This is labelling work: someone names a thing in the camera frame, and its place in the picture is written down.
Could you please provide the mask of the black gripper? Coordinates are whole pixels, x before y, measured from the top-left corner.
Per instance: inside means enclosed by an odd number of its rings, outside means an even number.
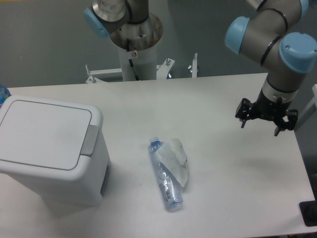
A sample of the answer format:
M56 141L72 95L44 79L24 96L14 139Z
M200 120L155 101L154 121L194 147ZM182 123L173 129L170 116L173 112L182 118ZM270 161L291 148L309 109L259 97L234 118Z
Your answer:
M278 136L281 131L293 130L298 120L298 110L288 111L290 102L286 101L287 98L283 94L277 92L277 94L266 96L262 89L254 103L247 98L241 100L235 117L242 123L241 128L244 128L246 122L252 119L273 121L276 125L274 136Z

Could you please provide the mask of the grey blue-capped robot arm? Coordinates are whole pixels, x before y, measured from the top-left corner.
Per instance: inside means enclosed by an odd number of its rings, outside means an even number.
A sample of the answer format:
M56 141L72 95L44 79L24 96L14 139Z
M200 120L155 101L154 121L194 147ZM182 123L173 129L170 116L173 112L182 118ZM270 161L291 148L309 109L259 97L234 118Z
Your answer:
M306 75L314 67L317 43L310 35L290 32L307 12L307 0L254 0L254 19L236 18L227 29L225 44L256 62L268 75L255 102L244 98L235 116L242 123L272 121L275 134L293 130L298 111L289 109ZM101 38L118 47L123 80L157 79L155 46L163 34L160 19L146 0L95 0L84 18Z

